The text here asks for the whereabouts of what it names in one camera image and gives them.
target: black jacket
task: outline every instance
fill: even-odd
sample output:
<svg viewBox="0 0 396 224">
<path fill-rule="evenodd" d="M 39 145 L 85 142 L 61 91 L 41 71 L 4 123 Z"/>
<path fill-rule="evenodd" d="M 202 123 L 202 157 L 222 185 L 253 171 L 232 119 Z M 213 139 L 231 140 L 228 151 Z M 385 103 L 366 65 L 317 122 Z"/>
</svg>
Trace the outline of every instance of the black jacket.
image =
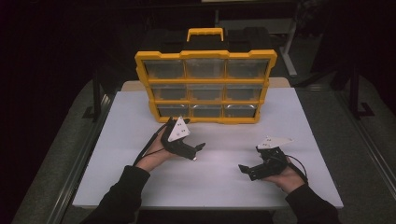
<svg viewBox="0 0 396 224">
<path fill-rule="evenodd" d="M 134 212 L 142 203 L 141 192 L 149 180 L 149 173 L 133 166 L 125 166 L 117 184 L 110 188 L 99 205 L 82 224 L 116 224 L 134 221 Z M 338 212 L 322 200 L 307 185 L 302 185 L 286 197 L 298 223 L 340 223 Z"/>
</svg>

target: plastic storage box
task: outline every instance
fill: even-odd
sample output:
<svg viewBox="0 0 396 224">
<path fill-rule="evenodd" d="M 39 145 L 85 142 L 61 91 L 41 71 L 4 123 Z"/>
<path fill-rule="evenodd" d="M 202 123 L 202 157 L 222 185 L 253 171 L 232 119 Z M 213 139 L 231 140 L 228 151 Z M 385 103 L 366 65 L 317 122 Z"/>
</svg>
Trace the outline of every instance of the plastic storage box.
<svg viewBox="0 0 396 224">
<path fill-rule="evenodd" d="M 256 123 L 276 52 L 262 27 L 161 29 L 148 32 L 135 60 L 157 121 Z"/>
</svg>

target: cable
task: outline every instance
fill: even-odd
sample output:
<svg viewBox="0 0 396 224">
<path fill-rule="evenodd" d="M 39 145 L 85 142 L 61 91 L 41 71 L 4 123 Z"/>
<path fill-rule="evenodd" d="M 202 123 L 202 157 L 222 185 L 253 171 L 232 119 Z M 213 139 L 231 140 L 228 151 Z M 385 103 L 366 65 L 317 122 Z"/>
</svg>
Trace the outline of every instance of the cable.
<svg viewBox="0 0 396 224">
<path fill-rule="evenodd" d="M 301 172 L 301 170 L 299 169 L 299 168 L 297 168 L 293 163 L 289 163 L 289 167 L 291 168 L 291 169 L 293 169 L 295 172 L 297 172 L 297 174 L 299 174 L 299 175 L 303 175 L 303 176 L 301 176 L 301 178 L 303 179 L 303 181 L 305 182 L 305 183 L 308 183 L 308 175 L 306 174 L 306 170 L 305 170 L 305 167 L 303 166 L 303 163 L 302 162 L 300 162 L 299 160 L 297 160 L 295 157 L 292 157 L 292 156 L 290 156 L 290 155 L 286 155 L 287 157 L 290 157 L 290 158 L 292 158 L 292 159 L 294 159 L 294 160 L 296 160 L 297 162 L 299 162 L 300 163 L 300 165 L 303 167 L 303 169 L 304 169 L 304 174 Z"/>
<path fill-rule="evenodd" d="M 150 152 L 149 154 L 144 155 L 143 158 L 145 158 L 145 157 L 147 157 L 147 156 L 149 156 L 149 155 L 152 155 L 152 154 L 154 154 L 154 153 L 157 153 L 157 152 L 159 152 L 159 151 L 162 151 L 162 150 L 164 150 L 164 149 L 165 149 L 165 148 L 163 147 L 163 148 L 161 148 L 161 149 L 158 149 L 157 151 Z"/>
<path fill-rule="evenodd" d="M 146 151 L 149 149 L 149 147 L 151 146 L 151 144 L 154 142 L 154 140 L 158 137 L 158 133 L 164 128 L 166 127 L 167 123 L 165 123 L 163 126 L 161 126 L 160 129 L 157 130 L 157 132 L 155 132 L 154 135 L 151 136 L 151 138 L 148 140 L 148 143 L 145 145 L 145 147 L 143 147 L 143 149 L 140 151 L 139 155 L 137 155 L 136 160 L 134 161 L 134 165 L 136 166 L 137 163 L 142 160 L 142 158 L 144 157 Z"/>
</svg>

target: table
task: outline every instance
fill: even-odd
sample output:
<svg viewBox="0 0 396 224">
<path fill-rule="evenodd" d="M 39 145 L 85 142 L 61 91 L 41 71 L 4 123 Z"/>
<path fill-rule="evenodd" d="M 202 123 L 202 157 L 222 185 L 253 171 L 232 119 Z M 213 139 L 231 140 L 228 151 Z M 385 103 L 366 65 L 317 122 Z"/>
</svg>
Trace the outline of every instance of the table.
<svg viewBox="0 0 396 224">
<path fill-rule="evenodd" d="M 161 126 L 145 91 L 120 91 L 80 182 L 74 206 L 94 208 L 120 178 L 123 167 Z M 290 137 L 282 148 L 305 166 L 311 188 L 335 207 L 343 203 L 320 154 L 293 88 L 269 88 L 257 124 L 191 123 L 185 143 L 206 142 L 197 161 L 174 158 L 151 173 L 142 192 L 145 209 L 255 209 L 289 207 L 274 184 L 250 181 L 239 171 L 262 162 L 255 146 L 266 136 Z"/>
</svg>

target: person's right hand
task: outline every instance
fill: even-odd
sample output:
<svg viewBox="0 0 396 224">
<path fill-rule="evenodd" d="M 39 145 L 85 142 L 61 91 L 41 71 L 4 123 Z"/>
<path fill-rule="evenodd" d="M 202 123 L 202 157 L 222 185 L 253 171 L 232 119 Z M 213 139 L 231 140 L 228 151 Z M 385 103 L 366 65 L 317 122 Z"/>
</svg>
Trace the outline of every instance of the person's right hand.
<svg viewBox="0 0 396 224">
<path fill-rule="evenodd" d="M 301 177 L 289 166 L 287 166 L 280 175 L 271 175 L 263 178 L 262 180 L 275 183 L 288 194 L 304 184 Z"/>
</svg>

